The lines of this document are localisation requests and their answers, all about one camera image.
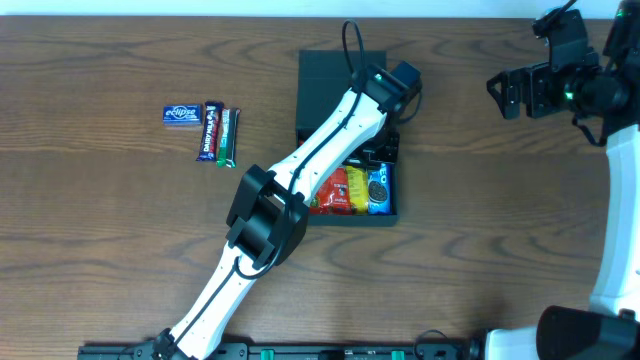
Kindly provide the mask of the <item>blue Oreo cookie pack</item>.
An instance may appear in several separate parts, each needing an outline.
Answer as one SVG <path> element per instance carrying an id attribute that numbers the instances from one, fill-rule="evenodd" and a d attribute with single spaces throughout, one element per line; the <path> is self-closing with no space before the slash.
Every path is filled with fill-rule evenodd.
<path id="1" fill-rule="evenodd" d="M 390 215 L 391 203 L 391 165 L 382 163 L 377 169 L 368 172 L 368 213 L 370 215 Z"/>

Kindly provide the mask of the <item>yellow snack bag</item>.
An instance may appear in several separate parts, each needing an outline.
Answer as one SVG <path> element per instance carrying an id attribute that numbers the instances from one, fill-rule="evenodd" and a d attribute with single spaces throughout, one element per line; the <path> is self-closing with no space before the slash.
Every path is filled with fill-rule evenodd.
<path id="1" fill-rule="evenodd" d="M 364 169 L 346 167 L 349 197 L 355 215 L 367 215 L 369 212 L 368 177 Z"/>

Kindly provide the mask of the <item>red snack bag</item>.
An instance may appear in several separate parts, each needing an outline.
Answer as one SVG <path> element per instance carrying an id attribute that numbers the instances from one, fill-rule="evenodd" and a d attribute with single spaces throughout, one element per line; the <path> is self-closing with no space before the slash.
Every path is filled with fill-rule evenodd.
<path id="1" fill-rule="evenodd" d="M 344 167 L 336 169 L 322 184 L 310 205 L 313 215 L 351 215 L 347 172 Z"/>

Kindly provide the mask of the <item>dark green box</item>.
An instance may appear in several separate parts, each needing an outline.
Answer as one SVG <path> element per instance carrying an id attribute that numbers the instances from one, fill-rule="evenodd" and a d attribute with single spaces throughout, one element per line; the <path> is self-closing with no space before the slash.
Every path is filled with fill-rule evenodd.
<path id="1" fill-rule="evenodd" d="M 296 144 L 302 145 L 334 111 L 349 88 L 351 75 L 339 50 L 299 52 Z M 311 215 L 311 226 L 392 227 L 398 219 L 397 171 L 391 165 L 390 215 Z"/>

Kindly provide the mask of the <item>green white chocolate bar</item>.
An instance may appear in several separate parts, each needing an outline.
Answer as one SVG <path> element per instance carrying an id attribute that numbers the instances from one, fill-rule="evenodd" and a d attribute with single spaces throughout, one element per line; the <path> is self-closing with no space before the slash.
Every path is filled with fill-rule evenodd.
<path id="1" fill-rule="evenodd" d="M 240 113 L 239 108 L 225 108 L 222 111 L 222 136 L 217 159 L 218 167 L 236 167 L 236 137 Z"/>

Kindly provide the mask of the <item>purple Dairy Milk bar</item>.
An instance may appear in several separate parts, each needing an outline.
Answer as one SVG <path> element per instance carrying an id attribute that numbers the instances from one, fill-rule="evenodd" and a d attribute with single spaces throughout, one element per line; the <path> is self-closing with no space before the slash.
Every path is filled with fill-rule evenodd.
<path id="1" fill-rule="evenodd" d="M 224 103 L 208 101 L 204 104 L 204 122 L 197 161 L 215 162 L 217 160 L 218 126 Z"/>

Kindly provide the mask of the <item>blue Eclipse mint box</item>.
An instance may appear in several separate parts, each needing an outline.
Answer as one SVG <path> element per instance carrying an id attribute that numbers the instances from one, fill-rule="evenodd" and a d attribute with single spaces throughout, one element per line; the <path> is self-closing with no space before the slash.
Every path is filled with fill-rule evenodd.
<path id="1" fill-rule="evenodd" d="M 165 126 L 198 126 L 201 123 L 201 104 L 167 105 L 163 109 L 163 124 Z"/>

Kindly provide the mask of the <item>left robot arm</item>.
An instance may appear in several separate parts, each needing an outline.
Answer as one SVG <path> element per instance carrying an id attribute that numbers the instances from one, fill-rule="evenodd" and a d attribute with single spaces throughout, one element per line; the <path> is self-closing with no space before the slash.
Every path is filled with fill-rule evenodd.
<path id="1" fill-rule="evenodd" d="M 153 359 L 205 359 L 253 284 L 281 264 L 306 233 L 309 205 L 321 185 L 358 147 L 404 112 L 420 92 L 421 73 L 406 62 L 369 65 L 324 123 L 292 154 L 242 176 L 226 223 L 220 262 L 194 305 L 151 346 Z"/>

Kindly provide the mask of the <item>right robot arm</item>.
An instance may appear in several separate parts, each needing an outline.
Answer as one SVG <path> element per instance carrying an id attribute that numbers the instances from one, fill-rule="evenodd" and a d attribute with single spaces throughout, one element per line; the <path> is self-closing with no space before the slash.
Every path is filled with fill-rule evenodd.
<path id="1" fill-rule="evenodd" d="M 588 43 L 572 2 L 532 24 L 546 62 L 505 70 L 486 88 L 501 115 L 533 119 L 562 111 L 606 151 L 609 200 L 599 273 L 585 310 L 546 308 L 536 325 L 494 329 L 473 341 L 471 359 L 636 359 L 639 356 L 639 4 L 620 2 L 603 49 Z"/>

